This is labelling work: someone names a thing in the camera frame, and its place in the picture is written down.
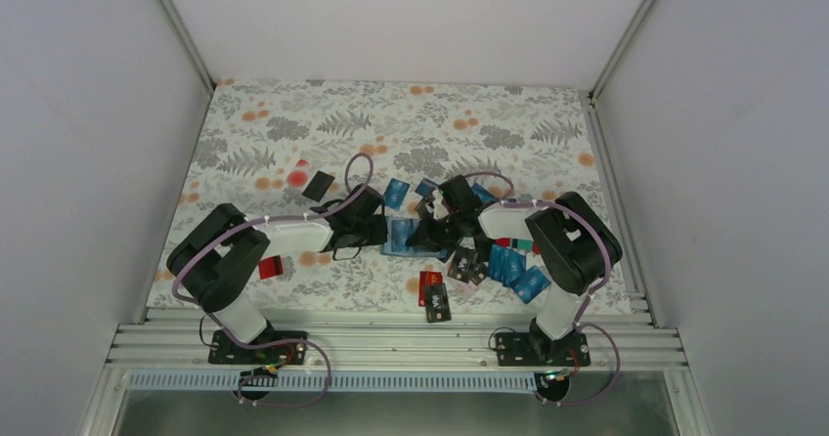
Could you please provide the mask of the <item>red card under left arm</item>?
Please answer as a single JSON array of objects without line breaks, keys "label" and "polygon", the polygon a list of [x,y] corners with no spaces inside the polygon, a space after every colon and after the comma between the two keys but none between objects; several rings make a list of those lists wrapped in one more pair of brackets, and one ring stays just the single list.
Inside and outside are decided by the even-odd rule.
[{"label": "red card under left arm", "polygon": [[263,258],[258,263],[259,277],[262,281],[276,278],[284,273],[283,260],[280,255]]}]

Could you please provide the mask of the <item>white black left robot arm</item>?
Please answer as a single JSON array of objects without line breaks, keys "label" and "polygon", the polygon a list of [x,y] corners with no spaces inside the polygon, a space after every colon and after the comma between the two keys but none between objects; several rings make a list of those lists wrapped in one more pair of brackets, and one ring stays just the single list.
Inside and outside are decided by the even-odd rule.
[{"label": "white black left robot arm", "polygon": [[270,324],[244,289],[262,261],[292,253],[360,251],[386,241],[384,201],[361,184],[344,200],[301,215],[252,219],[231,203],[214,208],[168,255],[173,293],[195,303],[250,363],[272,349]]}]

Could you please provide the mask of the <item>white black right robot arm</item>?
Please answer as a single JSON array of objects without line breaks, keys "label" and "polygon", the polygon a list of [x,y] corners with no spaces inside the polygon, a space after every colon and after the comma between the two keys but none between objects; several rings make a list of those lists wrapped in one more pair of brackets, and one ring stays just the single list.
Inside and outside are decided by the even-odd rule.
[{"label": "white black right robot arm", "polygon": [[532,357],[552,365],[567,351],[567,335],[579,329],[595,292],[610,280],[623,249],[588,201],[576,192],[554,200],[484,201],[464,176],[433,191],[407,245],[455,252],[464,239],[528,240],[537,248],[551,285],[531,322]]}]

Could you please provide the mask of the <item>teal leather card holder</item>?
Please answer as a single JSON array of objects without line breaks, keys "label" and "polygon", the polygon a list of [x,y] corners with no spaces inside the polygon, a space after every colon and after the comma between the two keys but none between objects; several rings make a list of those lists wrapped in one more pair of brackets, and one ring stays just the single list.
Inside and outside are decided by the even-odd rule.
[{"label": "teal leather card holder", "polygon": [[419,221],[414,218],[387,217],[385,243],[380,247],[380,254],[404,258],[446,259],[449,252],[428,250],[422,246],[409,245],[410,237],[415,233]]}]

